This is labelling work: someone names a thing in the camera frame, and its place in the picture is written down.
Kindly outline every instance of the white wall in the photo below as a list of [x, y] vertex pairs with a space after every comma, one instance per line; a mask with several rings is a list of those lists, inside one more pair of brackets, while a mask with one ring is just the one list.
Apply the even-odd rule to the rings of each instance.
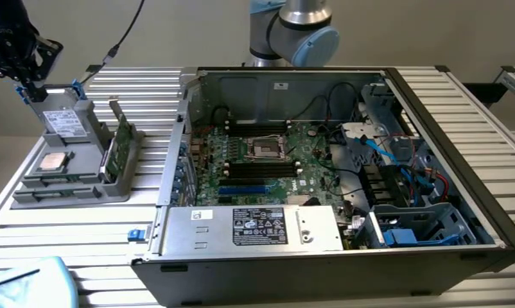
[[[147, 0], [115, 66], [239, 65], [249, 0]], [[334, 65], [449, 65], [490, 81], [515, 65], [515, 0], [330, 0], [342, 46]], [[119, 40], [139, 0], [26, 0], [44, 37], [66, 46], [51, 82], [70, 82]], [[40, 122], [0, 80], [0, 134], [38, 135]]]

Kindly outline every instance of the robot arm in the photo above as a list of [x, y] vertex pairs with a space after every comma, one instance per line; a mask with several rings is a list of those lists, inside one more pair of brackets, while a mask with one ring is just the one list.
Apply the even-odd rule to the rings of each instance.
[[0, 78], [22, 83], [32, 102], [47, 97], [44, 81], [62, 51], [59, 42], [40, 37], [23, 1], [0, 0]]
[[339, 47], [326, 0], [253, 0], [249, 66], [323, 66]]

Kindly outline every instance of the sticker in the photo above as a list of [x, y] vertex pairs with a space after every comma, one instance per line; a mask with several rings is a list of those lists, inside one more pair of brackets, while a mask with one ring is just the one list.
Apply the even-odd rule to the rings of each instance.
[[66, 137], [86, 137], [83, 123], [75, 110], [44, 111], [44, 116], [58, 135]]
[[194, 210], [191, 220], [214, 219], [214, 210]]
[[285, 208], [233, 211], [233, 242], [237, 246], [289, 244]]
[[277, 82], [275, 90], [287, 90], [290, 88], [290, 83], [287, 82]]

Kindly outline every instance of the warning label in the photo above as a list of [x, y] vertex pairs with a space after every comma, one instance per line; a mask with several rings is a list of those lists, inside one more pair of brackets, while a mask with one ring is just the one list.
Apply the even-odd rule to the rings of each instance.
[[285, 209], [234, 209], [233, 241], [237, 246], [289, 243]]
[[84, 126], [80, 123], [75, 110], [44, 111], [44, 116], [55, 129], [55, 132], [63, 137], [86, 137]]

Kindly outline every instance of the motherboard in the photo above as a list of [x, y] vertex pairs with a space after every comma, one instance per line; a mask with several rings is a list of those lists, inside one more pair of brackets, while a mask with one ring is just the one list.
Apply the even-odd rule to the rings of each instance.
[[241, 133], [230, 127], [198, 127], [191, 153], [198, 173], [198, 206], [343, 205], [337, 175], [318, 162], [325, 147], [321, 126], [297, 123], [285, 133], [266, 127]]

